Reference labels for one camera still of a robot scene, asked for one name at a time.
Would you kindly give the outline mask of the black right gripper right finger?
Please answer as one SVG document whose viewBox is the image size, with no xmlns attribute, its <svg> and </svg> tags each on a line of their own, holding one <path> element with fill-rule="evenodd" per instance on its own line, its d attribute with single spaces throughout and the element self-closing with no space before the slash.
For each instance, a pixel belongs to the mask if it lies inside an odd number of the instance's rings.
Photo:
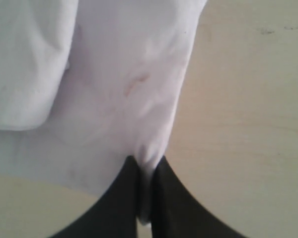
<svg viewBox="0 0 298 238">
<path fill-rule="evenodd" d="M 241 234 L 205 209 L 163 157 L 152 178 L 151 230 L 154 238 L 239 238 Z"/>
</svg>

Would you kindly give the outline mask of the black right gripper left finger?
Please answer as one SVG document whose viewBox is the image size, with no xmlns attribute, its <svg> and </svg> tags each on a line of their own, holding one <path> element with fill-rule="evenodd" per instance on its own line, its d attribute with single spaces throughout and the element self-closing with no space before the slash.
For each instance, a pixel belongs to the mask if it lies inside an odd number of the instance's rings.
<svg viewBox="0 0 298 238">
<path fill-rule="evenodd" d="M 126 158 L 113 183 L 77 220 L 53 238 L 137 238 L 140 169 Z"/>
</svg>

